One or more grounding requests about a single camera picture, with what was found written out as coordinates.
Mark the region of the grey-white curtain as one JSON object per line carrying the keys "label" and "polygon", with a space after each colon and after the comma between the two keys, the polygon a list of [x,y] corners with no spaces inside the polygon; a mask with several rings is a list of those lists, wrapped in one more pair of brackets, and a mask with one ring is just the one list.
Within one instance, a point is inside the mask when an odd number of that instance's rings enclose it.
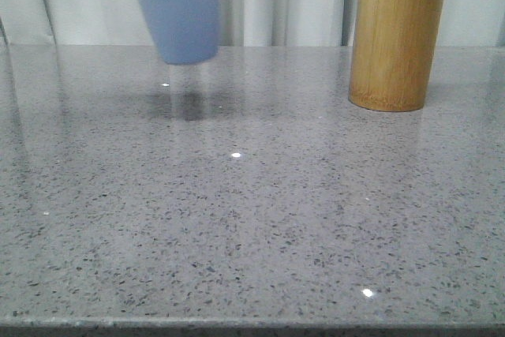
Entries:
{"label": "grey-white curtain", "polygon": [[[225,46],[351,44],[357,0],[221,0]],[[137,0],[1,0],[4,44],[149,45]],[[504,43],[504,0],[444,0],[441,46]]]}

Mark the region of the bamboo wooden cup holder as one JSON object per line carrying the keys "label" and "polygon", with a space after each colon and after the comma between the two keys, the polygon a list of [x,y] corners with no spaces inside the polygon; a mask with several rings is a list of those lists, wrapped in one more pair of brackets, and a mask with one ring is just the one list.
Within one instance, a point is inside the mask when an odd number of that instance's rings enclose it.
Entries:
{"label": "bamboo wooden cup holder", "polygon": [[349,100],[369,110],[421,109],[443,0],[358,0]]}

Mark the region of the blue plastic cup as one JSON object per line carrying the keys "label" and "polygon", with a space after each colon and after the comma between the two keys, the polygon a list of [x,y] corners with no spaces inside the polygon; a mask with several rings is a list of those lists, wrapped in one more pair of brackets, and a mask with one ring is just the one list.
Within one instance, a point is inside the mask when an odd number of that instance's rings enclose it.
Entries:
{"label": "blue plastic cup", "polygon": [[162,60],[185,65],[218,51],[219,0],[138,0]]}

